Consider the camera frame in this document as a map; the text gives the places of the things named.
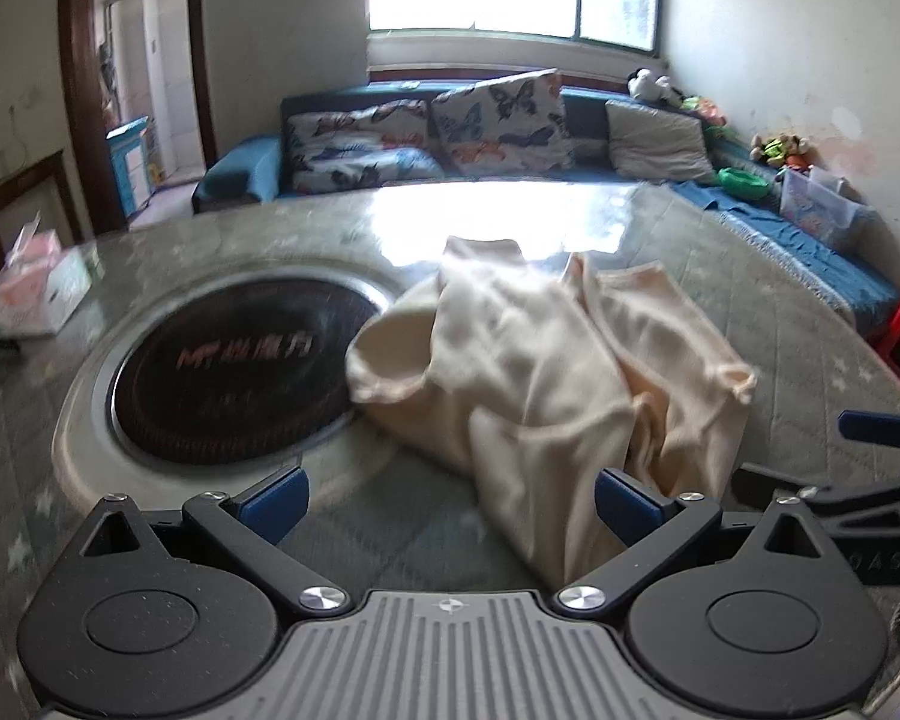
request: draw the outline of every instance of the window frame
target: window frame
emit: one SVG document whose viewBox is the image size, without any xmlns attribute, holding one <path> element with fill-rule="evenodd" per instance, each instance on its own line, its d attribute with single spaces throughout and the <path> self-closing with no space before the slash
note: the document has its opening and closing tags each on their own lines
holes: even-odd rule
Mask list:
<svg viewBox="0 0 900 720">
<path fill-rule="evenodd" d="M 442 35 L 468 35 L 468 34 L 485 34 L 485 35 L 502 35 L 506 37 L 523 37 L 529 40 L 554 40 L 561 43 L 573 44 L 582 43 L 586 46 L 604 47 L 605 49 L 619 50 L 620 52 L 635 53 L 640 56 L 648 56 L 653 59 L 660 59 L 660 26 L 662 25 L 663 0 L 656 0 L 656 13 L 653 18 L 653 47 L 650 50 L 641 49 L 636 46 L 628 46 L 625 43 L 614 43 L 608 40 L 595 40 L 594 38 L 581 37 L 580 25 L 581 14 L 583 13 L 583 0 L 577 0 L 577 10 L 574 20 L 574 30 L 571 37 L 562 37 L 559 35 L 544 35 L 539 32 L 510 32 L 504 29 L 477 29 L 475 26 L 470 28 L 434 28 L 433 26 L 408 26 L 408 28 L 393 29 L 373 29 L 370 28 L 371 35 L 406 35 L 406 34 L 442 34 Z M 370 9 L 367 9 L 367 25 L 370 25 Z"/>
</svg>

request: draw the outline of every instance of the beige pants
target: beige pants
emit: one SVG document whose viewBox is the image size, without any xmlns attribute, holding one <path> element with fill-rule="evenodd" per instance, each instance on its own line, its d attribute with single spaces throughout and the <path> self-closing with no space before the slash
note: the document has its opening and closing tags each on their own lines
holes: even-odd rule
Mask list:
<svg viewBox="0 0 900 720">
<path fill-rule="evenodd" d="M 601 469 L 722 494 L 756 383 L 658 264 L 595 272 L 575 254 L 557 279 L 515 242 L 460 239 L 367 324 L 346 371 L 371 418 L 473 478 L 554 589 L 622 550 L 594 508 Z"/>
</svg>

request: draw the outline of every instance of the black round cooktop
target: black round cooktop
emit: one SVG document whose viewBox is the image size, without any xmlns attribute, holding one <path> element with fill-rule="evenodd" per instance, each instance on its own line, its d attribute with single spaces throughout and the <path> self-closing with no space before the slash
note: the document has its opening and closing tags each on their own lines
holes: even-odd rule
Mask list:
<svg viewBox="0 0 900 720">
<path fill-rule="evenodd" d="M 350 409 L 343 359 L 379 308 L 340 284 L 252 281 L 205 295 L 151 330 L 113 386 L 113 419 L 161 460 L 269 455 Z"/>
</svg>

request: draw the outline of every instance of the doorway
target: doorway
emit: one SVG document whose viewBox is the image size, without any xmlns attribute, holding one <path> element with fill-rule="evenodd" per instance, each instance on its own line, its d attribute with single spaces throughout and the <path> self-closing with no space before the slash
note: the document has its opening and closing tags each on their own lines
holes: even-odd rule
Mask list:
<svg viewBox="0 0 900 720">
<path fill-rule="evenodd" d="M 59 21 L 94 233 L 189 213 L 188 191 L 216 161 L 202 0 L 59 0 Z"/>
</svg>

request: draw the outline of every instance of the black circular motor housing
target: black circular motor housing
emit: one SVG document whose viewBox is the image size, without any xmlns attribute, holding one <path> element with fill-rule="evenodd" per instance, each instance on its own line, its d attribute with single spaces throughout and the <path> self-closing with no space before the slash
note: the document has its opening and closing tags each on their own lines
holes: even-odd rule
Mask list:
<svg viewBox="0 0 900 720">
<path fill-rule="evenodd" d="M 817 538 L 814 556 L 778 554 L 764 519 L 732 560 L 637 596 L 631 651 L 660 685 L 720 714 L 813 717 L 861 701 L 883 664 L 883 618 L 832 541 Z"/>
<path fill-rule="evenodd" d="M 113 419 L 161 460 L 222 464 L 286 449 L 350 409 L 344 356 L 379 308 L 315 278 L 204 295 L 158 324 L 124 362 Z"/>
<path fill-rule="evenodd" d="M 266 595 L 170 557 L 132 505 L 94 514 L 20 623 L 20 659 L 40 702 L 101 717 L 180 716 L 252 677 L 279 632 Z"/>
</svg>

